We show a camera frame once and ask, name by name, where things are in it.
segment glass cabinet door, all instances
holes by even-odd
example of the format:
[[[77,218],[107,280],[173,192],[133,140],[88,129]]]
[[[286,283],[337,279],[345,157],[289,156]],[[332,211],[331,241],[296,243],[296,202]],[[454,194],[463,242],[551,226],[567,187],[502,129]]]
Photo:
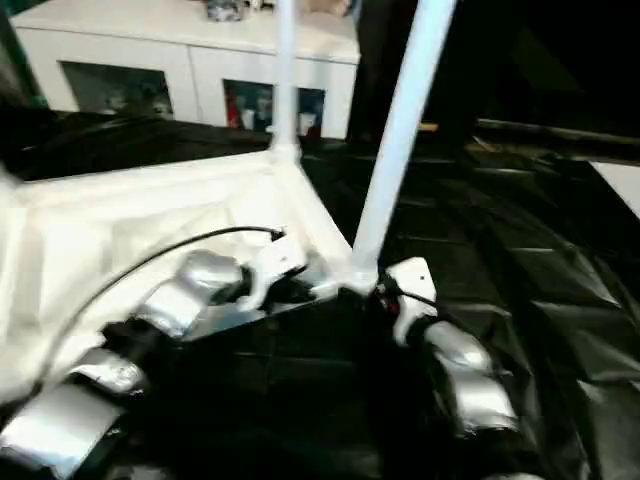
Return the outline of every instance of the glass cabinet door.
[[[242,80],[223,80],[227,126],[271,132],[273,85]],[[324,91],[298,88],[298,133],[319,137],[322,131]]]
[[[186,45],[20,28],[49,108],[198,122]]]
[[[66,61],[60,64],[80,111],[173,119],[164,72]]]

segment white vertical pole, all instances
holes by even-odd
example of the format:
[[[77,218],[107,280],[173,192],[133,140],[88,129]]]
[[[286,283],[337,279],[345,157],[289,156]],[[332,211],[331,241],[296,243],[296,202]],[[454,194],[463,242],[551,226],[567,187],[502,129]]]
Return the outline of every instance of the white vertical pole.
[[[291,147],[297,151],[296,116],[297,90],[294,82],[296,0],[278,0],[278,56],[275,88],[275,135],[273,146],[279,155],[287,154]]]
[[[455,5],[456,0],[419,0],[416,8],[353,246],[352,268],[364,282],[363,290],[373,288],[366,284],[377,280],[378,257]]]

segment black tarp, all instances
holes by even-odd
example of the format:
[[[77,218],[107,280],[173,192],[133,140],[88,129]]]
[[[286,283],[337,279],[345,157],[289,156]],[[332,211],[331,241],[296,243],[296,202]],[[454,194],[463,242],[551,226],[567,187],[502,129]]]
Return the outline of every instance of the black tarp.
[[[0,154],[24,180],[268,141],[98,115],[11,119]],[[351,241],[375,148],[313,143],[304,152],[305,170]],[[640,478],[640,224],[590,165],[419,145],[382,265],[409,256],[427,259],[439,301],[490,349],[551,478]],[[156,459],[199,471],[193,478],[230,478],[229,470],[234,478],[433,478],[446,453],[419,443],[414,399],[402,373],[389,373],[393,352],[368,351],[380,383],[372,390],[363,381],[376,380],[359,363],[368,328],[357,310],[330,302],[185,351],[153,410]],[[406,470],[389,467],[398,464]]]

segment black cable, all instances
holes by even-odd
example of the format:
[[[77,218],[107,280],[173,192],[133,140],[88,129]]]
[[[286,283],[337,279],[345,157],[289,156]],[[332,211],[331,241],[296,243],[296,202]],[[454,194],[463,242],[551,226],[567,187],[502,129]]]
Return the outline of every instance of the black cable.
[[[385,287],[386,294],[403,295],[405,297],[413,298],[414,300],[418,300],[419,302],[425,303],[435,309],[442,308],[441,306],[436,304],[436,302],[434,302],[433,300],[429,300],[428,298],[423,297],[422,295],[418,295],[417,293],[405,292],[400,288],[400,285],[398,285],[398,282],[395,280],[395,278],[393,278],[389,274],[382,275],[382,285]]]
[[[31,395],[32,396],[36,395],[42,390],[42,387],[44,386],[44,382],[45,382],[46,378],[49,376],[49,374],[51,373],[51,369],[53,368],[54,361],[58,357],[58,353],[59,353],[60,348],[62,347],[64,341],[69,336],[69,334],[73,331],[73,329],[76,328],[76,326],[78,325],[78,322],[80,321],[80,319],[81,319],[82,315],[85,313],[85,311],[91,305],[93,305],[93,303],[96,300],[98,300],[105,293],[107,293],[109,290],[111,290],[115,285],[120,283],[122,280],[124,280],[126,277],[131,275],[136,270],[139,270],[140,268],[144,267],[148,263],[154,261],[155,259],[157,259],[157,258],[159,258],[159,257],[161,257],[161,256],[163,256],[163,255],[165,255],[165,254],[167,254],[167,253],[169,253],[169,252],[171,252],[173,250],[177,250],[180,247],[184,247],[186,245],[190,245],[192,243],[199,242],[201,240],[206,240],[207,238],[217,237],[217,236],[220,236],[220,235],[227,235],[227,234],[230,234],[230,233],[237,233],[237,232],[264,232],[264,233],[269,233],[269,234],[271,234],[271,241],[278,240],[279,238],[282,238],[284,236],[284,232],[283,231],[275,230],[273,228],[267,228],[267,227],[243,226],[243,227],[220,228],[218,230],[212,230],[210,232],[201,233],[199,235],[195,235],[193,237],[189,237],[189,238],[187,238],[185,240],[181,240],[180,242],[174,243],[173,245],[169,245],[168,247],[162,248],[162,249],[158,250],[157,252],[154,252],[151,255],[148,255],[148,256],[142,258],[141,260],[139,260],[138,262],[134,263],[133,265],[129,266],[124,271],[122,271],[118,276],[116,276],[115,278],[111,279],[110,281],[105,283],[102,287],[100,287],[100,289],[96,293],[94,293],[86,302],[84,302],[82,304],[82,306],[76,311],[76,313],[74,313],[69,318],[67,323],[62,327],[62,330],[60,330],[60,332],[56,336],[55,340],[53,341],[53,343],[49,347],[49,351],[47,352],[47,357],[44,360],[44,364],[42,366],[42,369],[40,370],[40,374],[38,375],[38,378],[36,379],[36,381],[35,381],[35,383],[33,385],[33,388],[31,390]]]
[[[460,327],[462,325],[458,317],[456,317],[453,313],[451,313],[449,309],[442,304],[434,302],[433,300],[429,300],[428,298],[423,297],[422,295],[418,295],[417,293],[405,292],[400,287],[398,287],[397,284],[391,286],[389,291],[396,295],[404,295],[405,297],[413,298],[415,300],[418,300],[419,302],[422,302],[426,305],[429,305],[430,307],[435,308],[437,312],[435,315],[431,315],[431,314],[425,315],[429,317],[431,321],[433,321],[434,319],[438,319],[438,320],[444,320],[444,321],[450,322],[456,325],[457,327]]]

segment white tabletop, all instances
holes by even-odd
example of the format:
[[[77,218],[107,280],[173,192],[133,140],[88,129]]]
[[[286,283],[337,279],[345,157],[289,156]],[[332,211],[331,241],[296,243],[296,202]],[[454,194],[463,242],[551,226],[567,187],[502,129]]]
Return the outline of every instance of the white tabletop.
[[[193,0],[50,0],[12,18],[16,28],[58,30],[273,54],[273,12],[250,12],[240,22],[213,22]],[[360,58],[350,16],[300,15],[296,56],[357,64]]]

